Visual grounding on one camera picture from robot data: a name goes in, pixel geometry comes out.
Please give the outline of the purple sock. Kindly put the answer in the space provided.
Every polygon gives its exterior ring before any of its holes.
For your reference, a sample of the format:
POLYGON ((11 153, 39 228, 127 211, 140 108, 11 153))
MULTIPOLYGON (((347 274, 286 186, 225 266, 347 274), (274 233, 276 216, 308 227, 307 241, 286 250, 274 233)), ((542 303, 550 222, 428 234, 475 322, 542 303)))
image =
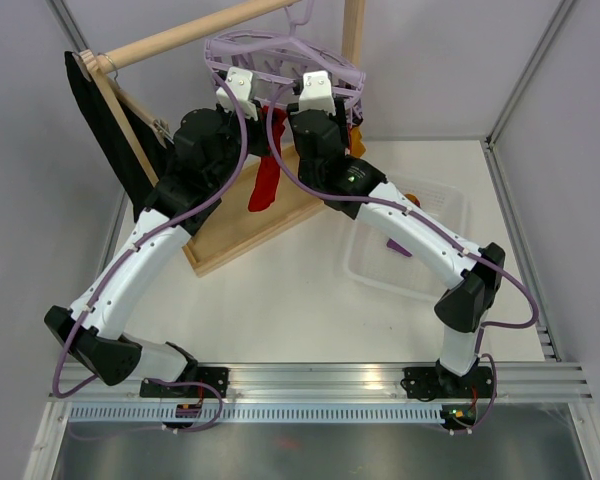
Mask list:
MULTIPOLYGON (((417 207, 421 207, 421 202, 418 199, 417 196, 411 194, 411 193, 405 193, 405 197, 411 201, 414 205, 416 205, 417 207)), ((403 248, 401 245, 399 245, 397 242, 395 242, 393 239, 389 239, 386 242, 386 247, 389 248, 390 250, 393 250, 407 258, 410 258, 412 256, 412 254, 406 250, 405 248, 403 248)))

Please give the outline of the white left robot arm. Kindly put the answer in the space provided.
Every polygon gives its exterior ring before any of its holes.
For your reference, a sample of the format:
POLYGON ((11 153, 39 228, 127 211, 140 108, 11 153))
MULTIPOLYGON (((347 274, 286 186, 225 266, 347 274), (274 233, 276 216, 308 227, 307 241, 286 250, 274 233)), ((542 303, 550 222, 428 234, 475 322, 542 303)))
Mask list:
POLYGON ((219 207, 246 157, 268 153, 263 121, 257 103, 186 114, 167 149, 166 170, 122 249, 70 306, 45 314, 63 357, 77 360, 92 379, 115 386, 133 375, 157 378, 177 397, 196 389, 197 363, 188 352, 133 338, 125 328, 153 278, 219 207))

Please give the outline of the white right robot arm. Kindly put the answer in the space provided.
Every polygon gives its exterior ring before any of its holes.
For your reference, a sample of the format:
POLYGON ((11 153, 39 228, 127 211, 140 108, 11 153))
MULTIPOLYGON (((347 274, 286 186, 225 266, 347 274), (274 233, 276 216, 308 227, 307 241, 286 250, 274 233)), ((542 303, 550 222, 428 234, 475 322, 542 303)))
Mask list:
POLYGON ((382 171, 349 154, 341 106, 327 113, 293 104, 287 114, 299 155, 300 187, 331 209, 386 235, 444 285, 434 306, 444 326, 436 381, 449 395, 462 393, 471 385, 478 363, 479 324, 501 286, 504 250, 495 243, 481 247, 457 235, 410 201, 382 171))

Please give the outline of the purple round clip hanger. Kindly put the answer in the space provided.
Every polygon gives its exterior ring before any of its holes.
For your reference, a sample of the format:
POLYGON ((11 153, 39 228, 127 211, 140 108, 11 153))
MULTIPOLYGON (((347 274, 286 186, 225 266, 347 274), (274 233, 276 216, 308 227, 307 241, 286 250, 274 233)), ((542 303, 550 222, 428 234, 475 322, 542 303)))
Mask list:
POLYGON ((345 56, 297 36, 297 28, 311 19, 314 3, 309 1, 304 15, 293 17, 284 9, 289 31, 234 30, 205 42, 207 67, 225 75, 230 68, 248 70, 265 85, 274 88, 299 82, 314 71, 326 71, 334 96, 344 102, 351 126, 363 122, 362 92, 366 74, 345 56))

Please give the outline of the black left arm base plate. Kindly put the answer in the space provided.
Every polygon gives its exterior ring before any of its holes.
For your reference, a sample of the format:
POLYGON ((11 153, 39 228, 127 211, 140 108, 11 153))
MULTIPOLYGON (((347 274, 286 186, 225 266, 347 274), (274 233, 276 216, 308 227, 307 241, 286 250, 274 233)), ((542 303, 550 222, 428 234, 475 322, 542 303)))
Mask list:
POLYGON ((199 399, 214 398, 204 385, 215 389, 222 398, 229 386, 229 369, 226 367, 196 366, 185 370, 176 380, 167 382, 144 379, 139 395, 141 398, 199 399))

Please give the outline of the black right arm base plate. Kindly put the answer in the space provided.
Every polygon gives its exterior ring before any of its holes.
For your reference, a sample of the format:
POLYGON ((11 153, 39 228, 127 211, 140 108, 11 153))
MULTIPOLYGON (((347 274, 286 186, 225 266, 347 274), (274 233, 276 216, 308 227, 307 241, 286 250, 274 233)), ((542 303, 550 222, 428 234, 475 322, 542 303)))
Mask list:
POLYGON ((409 399, 433 401, 438 399, 490 398, 495 386, 493 372, 487 366, 475 366, 464 376, 458 376, 440 365, 406 367, 401 387, 409 399))

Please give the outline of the mustard yellow sock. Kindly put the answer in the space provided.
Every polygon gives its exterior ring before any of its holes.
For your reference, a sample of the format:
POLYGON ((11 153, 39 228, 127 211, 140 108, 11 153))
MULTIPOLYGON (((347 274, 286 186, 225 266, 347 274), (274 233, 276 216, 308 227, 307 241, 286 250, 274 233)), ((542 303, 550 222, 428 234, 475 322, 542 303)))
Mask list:
POLYGON ((366 152, 366 147, 363 143, 362 133, 358 126, 354 126, 349 130, 349 151, 354 157, 361 158, 366 152))

